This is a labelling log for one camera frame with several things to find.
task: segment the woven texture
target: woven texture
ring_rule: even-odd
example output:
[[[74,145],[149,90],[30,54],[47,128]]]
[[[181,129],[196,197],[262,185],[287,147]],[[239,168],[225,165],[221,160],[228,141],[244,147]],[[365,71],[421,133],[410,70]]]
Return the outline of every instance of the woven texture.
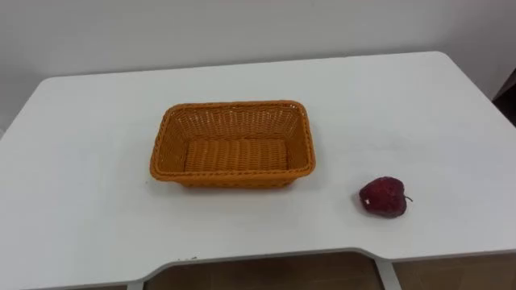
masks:
[[[314,166],[306,111],[295,101],[174,106],[151,158],[152,176],[185,186],[281,187]]]

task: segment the table leg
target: table leg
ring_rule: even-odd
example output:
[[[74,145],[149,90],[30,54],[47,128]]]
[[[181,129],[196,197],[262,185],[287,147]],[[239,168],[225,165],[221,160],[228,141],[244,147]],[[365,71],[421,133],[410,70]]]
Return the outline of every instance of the table leg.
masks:
[[[127,290],[144,290],[145,282],[130,282],[127,284]]]
[[[402,290],[391,262],[375,259],[378,273],[385,290]]]

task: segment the orange basket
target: orange basket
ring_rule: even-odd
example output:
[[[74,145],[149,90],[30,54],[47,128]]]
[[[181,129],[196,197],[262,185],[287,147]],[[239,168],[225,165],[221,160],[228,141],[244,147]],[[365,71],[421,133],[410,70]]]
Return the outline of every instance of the orange basket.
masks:
[[[202,187],[281,187],[314,167],[306,110],[295,101],[173,106],[151,158],[157,180]]]

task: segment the basket rim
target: basket rim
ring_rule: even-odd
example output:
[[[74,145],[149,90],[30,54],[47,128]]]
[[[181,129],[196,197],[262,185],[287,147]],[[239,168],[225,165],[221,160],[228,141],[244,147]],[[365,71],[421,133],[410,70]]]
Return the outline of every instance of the basket rim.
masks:
[[[169,125],[169,121],[173,112],[178,110],[193,110],[204,108],[222,108],[236,106],[292,106],[294,105],[302,116],[302,125],[305,132],[305,145],[307,148],[308,163],[302,168],[293,168],[285,170],[230,170],[216,172],[164,172],[158,168],[158,152],[160,151],[163,133]],[[169,108],[161,121],[160,129],[154,142],[152,150],[150,172],[151,175],[162,181],[191,181],[191,180],[271,180],[271,179],[296,179],[301,176],[307,176],[315,169],[315,153],[312,135],[310,132],[310,124],[306,114],[305,106],[297,101],[280,100],[280,101],[230,101],[230,102],[207,102],[207,103],[185,103],[178,104]]]

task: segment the white table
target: white table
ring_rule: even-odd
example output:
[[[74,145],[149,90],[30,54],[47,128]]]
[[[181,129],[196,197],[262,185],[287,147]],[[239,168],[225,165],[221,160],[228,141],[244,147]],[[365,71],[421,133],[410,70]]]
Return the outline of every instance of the white table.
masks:
[[[275,99],[308,111],[310,176],[265,193],[150,177],[170,106]],[[516,249],[515,148],[439,52],[51,78],[0,141],[0,289],[138,288],[174,263],[327,251],[387,261],[394,289],[388,261]],[[404,181],[404,216],[358,205],[378,176]]]

